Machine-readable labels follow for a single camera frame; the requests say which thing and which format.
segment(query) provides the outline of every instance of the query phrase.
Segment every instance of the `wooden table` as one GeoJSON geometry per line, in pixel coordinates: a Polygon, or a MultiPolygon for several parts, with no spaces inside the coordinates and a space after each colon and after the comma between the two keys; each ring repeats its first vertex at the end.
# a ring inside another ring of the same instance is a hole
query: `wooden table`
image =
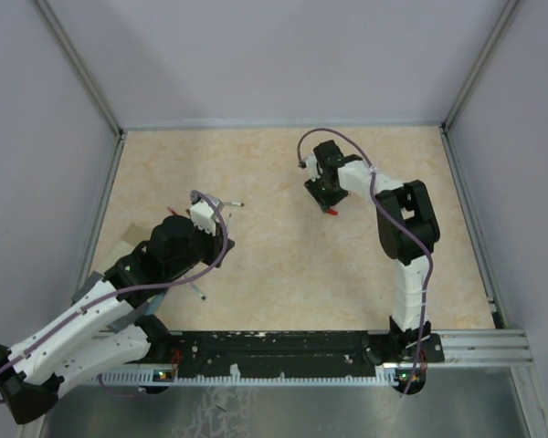
{"type": "MultiPolygon", "coordinates": [[[[306,129],[130,132],[93,266],[131,224],[151,230],[171,206],[183,213],[197,189],[245,207],[226,207],[236,241],[220,269],[167,294],[156,314],[169,329],[387,329],[394,299],[391,260],[374,208],[350,196],[323,214],[303,187],[296,143],[306,129]]],[[[428,315],[436,329],[491,329],[448,161],[436,127],[340,129],[382,172],[428,187],[441,229],[428,315]]],[[[317,133],[304,153],[331,134],[317,133]]],[[[351,146],[336,139],[343,153],[351,146]]]]}

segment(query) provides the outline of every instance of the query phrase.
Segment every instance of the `gray floor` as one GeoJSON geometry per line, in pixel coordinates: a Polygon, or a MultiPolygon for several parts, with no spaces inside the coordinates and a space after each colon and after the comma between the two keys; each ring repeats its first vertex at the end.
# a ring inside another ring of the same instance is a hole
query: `gray floor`
{"type": "Polygon", "coordinates": [[[67,395],[42,437],[511,437],[524,430],[508,370],[430,370],[405,398],[390,388],[172,388],[133,400],[98,387],[67,395]]]}

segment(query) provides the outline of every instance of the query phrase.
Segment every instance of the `floor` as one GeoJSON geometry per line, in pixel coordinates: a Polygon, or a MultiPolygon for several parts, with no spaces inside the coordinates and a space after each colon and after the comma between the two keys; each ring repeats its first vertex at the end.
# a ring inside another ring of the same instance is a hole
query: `floor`
{"type": "MultiPolygon", "coordinates": [[[[493,328],[437,127],[340,130],[382,172],[427,185],[441,229],[428,296],[433,328],[493,328]]],[[[350,196],[337,205],[337,216],[320,211],[303,187],[306,171],[297,166],[304,131],[130,132],[93,266],[117,258],[131,225],[151,230],[168,215],[167,206],[183,213],[197,189],[246,206],[224,211],[232,214],[236,247],[220,269],[197,282],[207,300],[178,287],[156,311],[169,329],[387,329],[394,273],[379,245],[374,208],[350,196]]],[[[331,138],[312,135],[304,153],[331,138]]],[[[353,153],[336,140],[343,153],[353,153]]]]}
{"type": "Polygon", "coordinates": [[[114,399],[97,386],[66,395],[41,437],[526,438],[511,372],[431,370],[418,395],[391,388],[172,388],[114,399]]]}

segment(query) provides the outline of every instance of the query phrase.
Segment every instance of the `robotic arm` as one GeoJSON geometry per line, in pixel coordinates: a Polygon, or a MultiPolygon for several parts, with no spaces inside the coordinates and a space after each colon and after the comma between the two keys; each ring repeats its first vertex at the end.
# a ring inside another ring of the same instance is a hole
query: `robotic arm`
{"type": "Polygon", "coordinates": [[[165,218],[150,240],[120,258],[75,305],[22,342],[0,345],[0,369],[9,364],[0,372],[0,393],[17,423],[35,420],[75,386],[109,368],[163,356],[170,334],[154,315],[140,317],[106,339],[93,335],[177,286],[171,282],[199,262],[209,266],[206,271],[221,265],[235,244],[222,228],[223,203],[197,192],[191,200],[190,218],[165,218]]]}
{"type": "MultiPolygon", "coordinates": [[[[334,214],[333,206],[349,193],[358,194],[372,203],[379,203],[430,253],[434,251],[440,231],[427,188],[422,182],[401,182],[390,178],[368,166],[358,155],[344,156],[334,141],[315,147],[300,167],[309,173],[310,179],[304,183],[306,189],[325,213],[334,214]]],[[[407,349],[417,341],[424,306],[423,285],[429,263],[423,250],[379,210],[377,223],[382,248],[394,260],[395,267],[396,300],[390,329],[402,348],[407,349]]],[[[430,336],[430,323],[427,318],[425,320],[423,338],[430,336]]]]}

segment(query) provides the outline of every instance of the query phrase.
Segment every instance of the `gray wall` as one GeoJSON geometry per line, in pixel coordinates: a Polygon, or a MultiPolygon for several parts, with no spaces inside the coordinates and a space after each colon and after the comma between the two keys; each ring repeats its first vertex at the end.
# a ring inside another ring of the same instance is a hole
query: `gray wall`
{"type": "Polygon", "coordinates": [[[510,323],[548,392],[548,2],[523,2],[452,138],[510,323]]]}
{"type": "MultiPolygon", "coordinates": [[[[69,297],[113,136],[32,2],[0,1],[0,343],[69,297]]],[[[15,424],[0,406],[0,437],[15,424]]]]}
{"type": "Polygon", "coordinates": [[[51,0],[125,128],[441,122],[505,0],[51,0]]]}

